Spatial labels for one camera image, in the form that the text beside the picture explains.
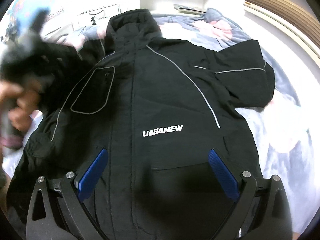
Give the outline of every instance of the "bed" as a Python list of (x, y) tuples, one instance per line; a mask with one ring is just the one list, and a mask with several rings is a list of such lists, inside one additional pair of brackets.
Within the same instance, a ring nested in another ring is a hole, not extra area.
[[(242, 28), (219, 11), (209, 8), (200, 17), (154, 14), (164, 38), (188, 40), (207, 49), (219, 51), (250, 39)], [(57, 42), (80, 49), (91, 39), (106, 35), (106, 25), (82, 27)], [(260, 167), (265, 178), (278, 174), (284, 184), (291, 208), (293, 231), (303, 232), (318, 205), (315, 201), (314, 151), (308, 125), (303, 118), (299, 98), (281, 66), (263, 48), (262, 54), (275, 71), (276, 88), (271, 102), (264, 108), (238, 108), (247, 120), (255, 139)], [(41, 121), (38, 114), (28, 137)], [(4, 159), (3, 168), (12, 177), (22, 150)]]

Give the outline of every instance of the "pink pattern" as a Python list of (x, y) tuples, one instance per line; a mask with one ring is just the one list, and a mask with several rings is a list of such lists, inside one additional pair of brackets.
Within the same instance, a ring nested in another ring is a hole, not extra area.
[(196, 21), (193, 23), (194, 27), (198, 28), (200, 33), (220, 39), (220, 40), (231, 40), (232, 39), (232, 28), (224, 20), (219, 20), (218, 22), (212, 21), (206, 23), (204, 21)]
[(73, 46), (77, 51), (82, 49), (82, 46), (85, 41), (85, 36), (81, 34), (80, 36), (68, 36), (66, 41), (63, 43), (64, 45)]
[(107, 34), (107, 26), (102, 25), (97, 28), (97, 35), (100, 40), (103, 40)]

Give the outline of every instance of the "blue gripper pad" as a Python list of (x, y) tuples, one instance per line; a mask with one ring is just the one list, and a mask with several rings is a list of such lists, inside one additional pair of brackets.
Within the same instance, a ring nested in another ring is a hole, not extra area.
[(89, 166), (78, 185), (78, 199), (82, 203), (85, 199), (91, 196), (96, 184), (101, 177), (102, 172), (108, 164), (108, 152), (106, 149), (98, 154), (92, 164)]
[(213, 149), (209, 152), (209, 164), (227, 197), (236, 202), (240, 196), (238, 183)]

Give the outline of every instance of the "blurred hand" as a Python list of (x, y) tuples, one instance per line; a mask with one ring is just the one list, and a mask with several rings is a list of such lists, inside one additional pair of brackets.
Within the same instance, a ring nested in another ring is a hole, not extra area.
[[(40, 90), (40, 84), (35, 80), (31, 80), (25, 88), (17, 84), (13, 84), (7, 81), (0, 81), (0, 111), (1, 106), (8, 98), (16, 98), (17, 99), (17, 107), (9, 111), (9, 119), (13, 127), (16, 129), (27, 132), (31, 126), (32, 119), (30, 114), (37, 108), (37, 104), (39, 102), (40, 96), (38, 91)], [(2, 170), (2, 147), (0, 145), (0, 164), (1, 169), (0, 176), (2, 175), (2, 179), (6, 177), (6, 183), (4, 187), (0, 188), (0, 208), (6, 214), (6, 195), (10, 184), (10, 177)]]

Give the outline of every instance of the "chest pocket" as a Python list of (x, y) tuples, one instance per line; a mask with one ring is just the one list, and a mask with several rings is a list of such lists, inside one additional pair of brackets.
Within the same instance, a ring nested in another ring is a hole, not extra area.
[(79, 114), (95, 114), (107, 104), (115, 67), (97, 67), (81, 89), (70, 109)]
[(202, 163), (208, 163), (208, 154), (213, 147), (221, 148), (222, 140), (184, 136), (181, 132), (161, 134), (149, 140), (144, 146), (149, 149), (152, 170), (167, 170)]

